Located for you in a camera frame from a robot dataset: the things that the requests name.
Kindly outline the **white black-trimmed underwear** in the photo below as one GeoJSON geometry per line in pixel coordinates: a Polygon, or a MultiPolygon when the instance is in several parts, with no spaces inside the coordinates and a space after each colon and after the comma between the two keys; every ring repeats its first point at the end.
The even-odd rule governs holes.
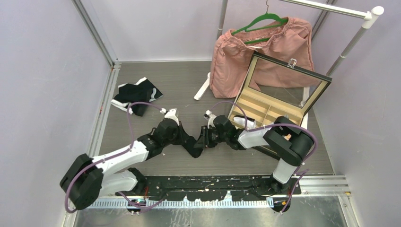
{"type": "Polygon", "coordinates": [[[235,123],[242,125],[242,126],[246,126],[248,129],[253,129],[256,127],[256,123],[255,123],[255,119],[253,118],[245,118],[244,116],[240,116],[240,115],[235,115],[233,117],[233,120],[235,123]]]}

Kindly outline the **plain black underwear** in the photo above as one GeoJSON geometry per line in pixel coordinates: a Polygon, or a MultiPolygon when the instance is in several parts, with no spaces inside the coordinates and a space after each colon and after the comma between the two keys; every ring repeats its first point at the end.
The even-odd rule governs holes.
{"type": "Polygon", "coordinates": [[[195,145],[197,140],[188,135],[186,132],[181,132],[180,134],[180,145],[193,157],[198,158],[202,152],[203,148],[196,148],[195,145]]]}

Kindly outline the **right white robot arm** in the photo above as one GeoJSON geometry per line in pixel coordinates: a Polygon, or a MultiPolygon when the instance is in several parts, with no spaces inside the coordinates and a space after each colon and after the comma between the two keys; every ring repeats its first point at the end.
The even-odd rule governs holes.
{"type": "Polygon", "coordinates": [[[267,181],[268,188],[275,193],[288,189],[290,178],[317,145],[311,132],[284,116],[278,117],[273,124],[254,129],[237,128],[227,117],[217,116],[202,127],[194,148],[213,148],[219,143],[226,143],[234,150],[268,146],[276,152],[279,162],[267,181]]]}

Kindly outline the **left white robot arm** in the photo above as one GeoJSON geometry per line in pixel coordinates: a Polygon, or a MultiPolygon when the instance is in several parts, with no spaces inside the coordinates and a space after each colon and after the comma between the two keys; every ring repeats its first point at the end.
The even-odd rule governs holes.
{"type": "Polygon", "coordinates": [[[150,133],[123,148],[96,157],[79,155],[60,181],[66,193],[66,211],[84,210],[99,197],[115,192],[142,194],[144,176],[135,168],[128,169],[129,166],[160,155],[169,145],[182,146],[198,157],[200,151],[194,147],[195,143],[196,139],[185,132],[181,122],[165,118],[150,133]]]}

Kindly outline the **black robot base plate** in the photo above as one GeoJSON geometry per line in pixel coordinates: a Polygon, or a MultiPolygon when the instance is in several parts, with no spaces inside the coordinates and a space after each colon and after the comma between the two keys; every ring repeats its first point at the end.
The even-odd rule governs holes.
{"type": "Polygon", "coordinates": [[[146,197],[153,201],[221,201],[231,196],[234,201],[261,201],[267,196],[287,197],[295,186],[296,178],[290,179],[288,189],[278,193],[270,186],[268,175],[188,175],[146,176],[139,183],[141,191],[125,192],[126,196],[146,197]]]}

